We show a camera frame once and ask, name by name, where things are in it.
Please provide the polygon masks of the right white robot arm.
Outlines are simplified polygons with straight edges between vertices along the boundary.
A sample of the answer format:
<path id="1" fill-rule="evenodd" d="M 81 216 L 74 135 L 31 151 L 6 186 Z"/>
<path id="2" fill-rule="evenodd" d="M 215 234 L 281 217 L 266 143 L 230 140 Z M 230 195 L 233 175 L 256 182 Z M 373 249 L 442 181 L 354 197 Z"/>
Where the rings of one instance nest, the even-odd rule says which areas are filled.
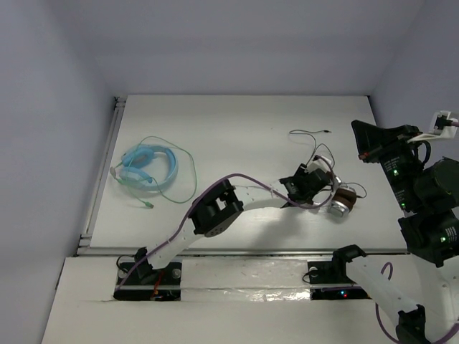
<path id="1" fill-rule="evenodd" d="M 428 163 L 430 134 L 412 125 L 351 123 L 359 159 L 378 163 L 404 216 L 398 220 L 424 301 L 403 295 L 357 245 L 337 249 L 331 273 L 362 288 L 395 326 L 396 343 L 458 342 L 458 162 Z"/>

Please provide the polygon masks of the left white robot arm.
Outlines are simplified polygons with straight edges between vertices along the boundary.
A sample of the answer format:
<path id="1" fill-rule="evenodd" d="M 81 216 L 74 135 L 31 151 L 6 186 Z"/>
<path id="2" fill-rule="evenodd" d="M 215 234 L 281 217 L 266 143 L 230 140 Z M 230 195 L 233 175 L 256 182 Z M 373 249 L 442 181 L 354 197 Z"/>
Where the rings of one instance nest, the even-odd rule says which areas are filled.
<path id="1" fill-rule="evenodd" d="M 329 203 L 338 185 L 331 162 L 320 156 L 308 165 L 301 164 L 292 176 L 272 183 L 243 173 L 225 176 L 192 202 L 178 228 L 164 242 L 136 252 L 127 276 L 133 275 L 146 285 L 194 242 L 222 234 L 243 213 L 289 206 L 319 209 Z"/>

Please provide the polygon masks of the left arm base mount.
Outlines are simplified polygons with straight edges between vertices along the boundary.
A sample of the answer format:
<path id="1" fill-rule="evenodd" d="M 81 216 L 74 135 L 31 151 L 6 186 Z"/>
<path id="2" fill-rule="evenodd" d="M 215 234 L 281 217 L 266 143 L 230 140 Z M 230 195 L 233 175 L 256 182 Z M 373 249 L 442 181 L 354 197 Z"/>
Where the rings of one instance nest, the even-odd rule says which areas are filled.
<path id="1" fill-rule="evenodd" d="M 133 272 L 126 282 L 118 285 L 126 277 L 135 260 L 131 256 L 117 258 L 117 280 L 113 297 L 118 301 L 180 301 L 182 261 L 173 261 L 160 270 L 152 270 L 141 278 L 138 271 Z"/>

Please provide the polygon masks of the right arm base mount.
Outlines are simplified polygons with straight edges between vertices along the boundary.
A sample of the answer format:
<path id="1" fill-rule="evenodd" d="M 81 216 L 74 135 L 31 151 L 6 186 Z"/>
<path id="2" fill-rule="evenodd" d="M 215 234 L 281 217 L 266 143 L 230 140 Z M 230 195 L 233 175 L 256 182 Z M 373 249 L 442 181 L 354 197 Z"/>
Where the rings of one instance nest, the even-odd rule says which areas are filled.
<path id="1" fill-rule="evenodd" d="M 355 282 L 340 274 L 332 261 L 308 262 L 302 281 L 309 286 L 312 300 L 369 300 L 370 296 Z"/>

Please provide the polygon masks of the brown silver headphones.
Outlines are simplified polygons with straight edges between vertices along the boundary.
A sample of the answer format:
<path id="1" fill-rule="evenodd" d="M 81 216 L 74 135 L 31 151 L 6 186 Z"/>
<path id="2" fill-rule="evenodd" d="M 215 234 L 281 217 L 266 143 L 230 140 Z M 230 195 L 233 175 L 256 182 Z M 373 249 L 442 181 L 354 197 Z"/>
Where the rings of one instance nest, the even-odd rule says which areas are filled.
<path id="1" fill-rule="evenodd" d="M 326 175 L 331 182 L 332 197 L 321 208 L 333 216 L 344 218 L 353 210 L 358 199 L 357 192 L 338 176 L 332 176 L 331 172 L 326 172 Z"/>

